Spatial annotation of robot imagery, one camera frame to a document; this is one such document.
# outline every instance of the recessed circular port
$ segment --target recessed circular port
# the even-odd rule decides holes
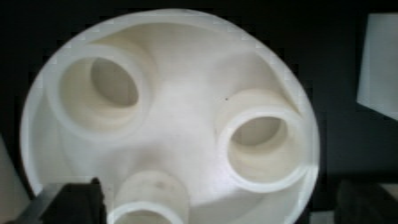
[[[115,221],[115,224],[170,224],[163,215],[152,211],[133,211],[126,213]]]
[[[275,117],[254,118],[239,126],[232,134],[232,141],[245,146],[255,146],[275,136],[282,121]]]
[[[94,60],[90,79],[103,98],[117,106],[131,106],[138,101],[134,82],[120,66],[103,58]]]
[[[305,124],[282,96],[250,89],[232,95],[218,112],[218,150],[239,187],[284,189],[305,170]]]
[[[120,139],[150,106],[150,61],[136,51],[88,45],[58,58],[46,75],[46,96],[60,125],[94,141]]]
[[[234,131],[227,146],[229,163],[243,179],[255,183],[278,181],[298,167],[300,142],[293,132],[275,117],[254,118]]]

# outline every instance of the white plastic cylinder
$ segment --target white plastic cylinder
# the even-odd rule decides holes
[[[158,171],[124,181],[108,211],[108,224],[186,224],[188,193],[174,177]]]
[[[227,99],[216,117],[216,148],[227,173],[252,192],[273,192],[305,171],[305,123],[280,95],[250,89]]]
[[[90,44],[65,49],[42,71],[56,120],[88,140],[124,137],[143,121],[152,98],[147,61],[138,47]]]

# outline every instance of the circular hole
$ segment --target circular hole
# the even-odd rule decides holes
[[[60,80],[60,102],[83,133],[115,133],[134,116],[134,83],[118,65],[99,58],[79,59]]]
[[[275,117],[254,118],[238,128],[232,134],[232,141],[239,145],[254,146],[264,143],[275,136],[280,119]]]
[[[227,157],[239,177],[257,183],[280,180],[300,161],[300,142],[286,121],[275,117],[254,118],[234,131]]]
[[[138,92],[131,77],[120,66],[97,58],[90,67],[90,79],[97,93],[118,106],[131,106],[138,101]]]
[[[143,210],[124,214],[115,224],[170,224],[170,222],[156,212]]]

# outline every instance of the white plastic housing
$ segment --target white plastic housing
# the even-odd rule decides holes
[[[99,178],[110,217],[133,208],[168,223],[294,222],[317,175],[312,109],[282,61],[227,21],[156,10],[76,35],[30,89],[21,154],[35,193]]]

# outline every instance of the black background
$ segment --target black background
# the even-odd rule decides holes
[[[293,70],[321,135],[309,209],[332,209],[341,178],[398,182],[398,122],[355,103],[365,15],[398,12],[398,2],[381,0],[1,1],[0,132],[24,186],[19,119],[39,69],[87,27],[122,14],[159,8],[200,10],[227,19],[268,45]]]

